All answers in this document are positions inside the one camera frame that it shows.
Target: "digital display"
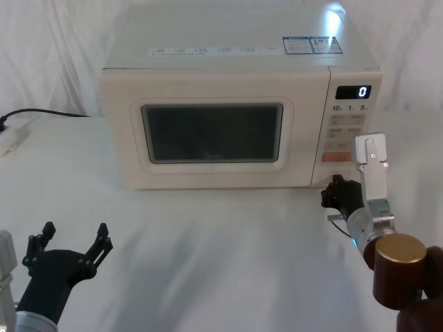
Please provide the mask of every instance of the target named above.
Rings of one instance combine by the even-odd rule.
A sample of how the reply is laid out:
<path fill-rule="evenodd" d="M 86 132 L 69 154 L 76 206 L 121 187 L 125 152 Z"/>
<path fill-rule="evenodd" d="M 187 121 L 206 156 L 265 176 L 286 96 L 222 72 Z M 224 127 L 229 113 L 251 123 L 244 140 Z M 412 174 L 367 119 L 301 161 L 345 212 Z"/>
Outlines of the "digital display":
<path fill-rule="evenodd" d="M 335 99 L 368 99 L 371 94 L 370 85 L 343 85 L 337 88 Z"/>

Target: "gold cap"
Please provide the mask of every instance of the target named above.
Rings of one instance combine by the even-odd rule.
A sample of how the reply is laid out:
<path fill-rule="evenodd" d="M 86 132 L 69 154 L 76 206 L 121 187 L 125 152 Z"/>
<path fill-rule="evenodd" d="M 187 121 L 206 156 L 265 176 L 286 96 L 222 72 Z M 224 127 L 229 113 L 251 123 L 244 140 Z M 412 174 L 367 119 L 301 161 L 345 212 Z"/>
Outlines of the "gold cap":
<path fill-rule="evenodd" d="M 375 250 L 384 258 L 403 264 L 421 261 L 426 256 L 426 247 L 419 239 L 400 233 L 381 237 Z"/>

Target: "brown cylindrical joint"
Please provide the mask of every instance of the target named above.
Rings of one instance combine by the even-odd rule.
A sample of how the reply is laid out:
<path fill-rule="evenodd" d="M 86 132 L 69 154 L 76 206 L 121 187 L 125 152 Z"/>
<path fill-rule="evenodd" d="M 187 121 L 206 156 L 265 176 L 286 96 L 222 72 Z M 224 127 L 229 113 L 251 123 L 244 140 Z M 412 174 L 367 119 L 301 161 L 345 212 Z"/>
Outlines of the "brown cylindrical joint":
<path fill-rule="evenodd" d="M 375 245 L 375 299 L 387 308 L 401 310 L 421 299 L 426 247 L 407 234 L 389 234 Z"/>

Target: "number 0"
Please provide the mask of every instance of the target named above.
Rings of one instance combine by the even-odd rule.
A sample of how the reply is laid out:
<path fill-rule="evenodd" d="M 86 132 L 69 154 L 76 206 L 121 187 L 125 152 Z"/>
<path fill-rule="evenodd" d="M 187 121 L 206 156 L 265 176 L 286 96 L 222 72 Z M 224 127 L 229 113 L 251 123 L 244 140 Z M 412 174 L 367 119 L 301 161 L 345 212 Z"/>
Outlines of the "number 0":
<path fill-rule="evenodd" d="M 366 88 L 362 86 L 359 91 L 359 97 L 364 97 L 366 95 Z"/>

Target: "microwave window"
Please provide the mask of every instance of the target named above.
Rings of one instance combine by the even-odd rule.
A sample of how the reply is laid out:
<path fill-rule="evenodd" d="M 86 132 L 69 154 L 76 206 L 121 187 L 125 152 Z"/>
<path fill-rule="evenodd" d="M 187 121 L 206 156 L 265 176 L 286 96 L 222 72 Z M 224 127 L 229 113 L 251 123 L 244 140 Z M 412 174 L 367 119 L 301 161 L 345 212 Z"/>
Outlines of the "microwave window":
<path fill-rule="evenodd" d="M 141 113 L 152 163 L 278 159 L 281 104 L 145 105 Z"/>

